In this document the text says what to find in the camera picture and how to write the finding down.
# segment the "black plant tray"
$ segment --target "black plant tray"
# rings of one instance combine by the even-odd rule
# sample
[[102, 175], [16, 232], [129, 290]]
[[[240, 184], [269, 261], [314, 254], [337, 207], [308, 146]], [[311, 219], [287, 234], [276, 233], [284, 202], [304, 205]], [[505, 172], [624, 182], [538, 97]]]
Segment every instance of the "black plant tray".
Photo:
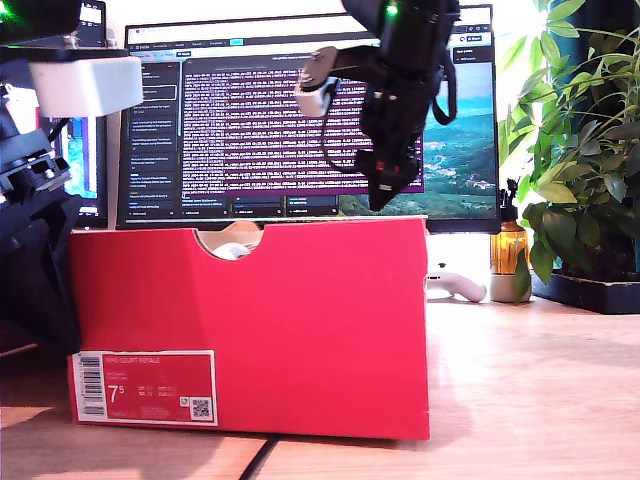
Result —
[[638, 274], [632, 274], [628, 282], [605, 283], [553, 273], [549, 285], [542, 283], [535, 272], [531, 276], [537, 297], [606, 315], [640, 313]]

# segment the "black robotic arm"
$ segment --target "black robotic arm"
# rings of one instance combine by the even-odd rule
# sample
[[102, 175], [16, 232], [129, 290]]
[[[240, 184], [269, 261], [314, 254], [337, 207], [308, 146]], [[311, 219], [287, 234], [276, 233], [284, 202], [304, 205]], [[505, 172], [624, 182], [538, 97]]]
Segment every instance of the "black robotic arm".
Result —
[[[314, 52], [300, 75], [296, 97], [303, 114], [325, 116], [321, 144], [328, 163], [343, 173], [365, 175], [370, 207], [380, 211], [421, 172], [414, 145], [431, 106], [443, 125], [456, 116], [456, 77], [447, 43], [460, 6], [458, 0], [343, 0], [343, 5], [380, 39], [380, 46]], [[334, 164], [324, 147], [326, 116], [340, 79], [367, 83], [360, 128], [371, 138], [373, 150], [358, 150], [351, 168]], [[443, 80], [448, 83], [448, 115], [435, 101]]]

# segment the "computer monitor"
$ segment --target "computer monitor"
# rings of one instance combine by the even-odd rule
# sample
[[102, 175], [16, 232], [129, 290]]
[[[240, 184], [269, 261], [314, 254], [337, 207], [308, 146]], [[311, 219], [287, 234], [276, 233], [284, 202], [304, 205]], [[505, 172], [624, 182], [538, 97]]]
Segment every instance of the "computer monitor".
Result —
[[[106, 5], [102, 1], [82, 3], [77, 30], [81, 47], [106, 46]], [[63, 47], [62, 37], [51, 37], [21, 45]], [[22, 133], [42, 128], [49, 133], [60, 119], [42, 117], [35, 91], [17, 88], [11, 93], [11, 114]], [[65, 190], [83, 198], [79, 228], [106, 228], [107, 201], [107, 123], [106, 118], [72, 118], [53, 142], [56, 155], [61, 155], [71, 167], [71, 179]]]
[[[260, 222], [424, 216], [430, 231], [499, 229], [492, 7], [464, 7], [450, 54], [458, 118], [430, 115], [416, 145], [423, 171], [381, 212], [367, 181], [330, 169], [321, 119], [305, 118], [298, 74], [323, 46], [376, 45], [347, 14], [133, 25], [143, 104], [122, 114], [119, 228], [223, 228]], [[446, 85], [440, 104], [446, 105]], [[353, 162], [365, 84], [344, 81], [326, 132], [329, 155]]]

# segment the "wooden surface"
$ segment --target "wooden surface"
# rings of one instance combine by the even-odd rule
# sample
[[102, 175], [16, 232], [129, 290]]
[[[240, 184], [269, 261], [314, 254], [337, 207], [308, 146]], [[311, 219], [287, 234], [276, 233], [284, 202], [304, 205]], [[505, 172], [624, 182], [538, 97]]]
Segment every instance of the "wooden surface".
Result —
[[[257, 478], [638, 479], [640, 316], [428, 307], [433, 439], [286, 437]], [[0, 359], [3, 479], [236, 479], [264, 442], [71, 423], [63, 359]]]

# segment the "robotic arm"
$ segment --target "robotic arm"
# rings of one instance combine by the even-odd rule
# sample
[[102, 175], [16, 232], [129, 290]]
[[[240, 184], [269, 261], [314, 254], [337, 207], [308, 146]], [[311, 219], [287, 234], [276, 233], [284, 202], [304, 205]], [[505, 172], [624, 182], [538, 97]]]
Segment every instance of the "robotic arm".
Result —
[[34, 88], [47, 117], [102, 116], [142, 101], [140, 60], [125, 50], [38, 48], [70, 35], [80, 0], [0, 0], [0, 329], [7, 325], [66, 354], [78, 351], [67, 243], [80, 198], [70, 167], [51, 155], [53, 132], [21, 134], [7, 108], [13, 86]]
[[[446, 125], [456, 116], [456, 77], [447, 43], [460, 17], [459, 0], [343, 0], [345, 10], [380, 46], [314, 52], [300, 75], [296, 98], [304, 115], [324, 116], [321, 146], [329, 165], [342, 173], [362, 173], [369, 181], [369, 203], [380, 211], [421, 172], [414, 144], [433, 105]], [[324, 131], [340, 79], [367, 83], [360, 116], [373, 151], [358, 150], [352, 167], [328, 157]], [[435, 101], [448, 82], [448, 115]]]

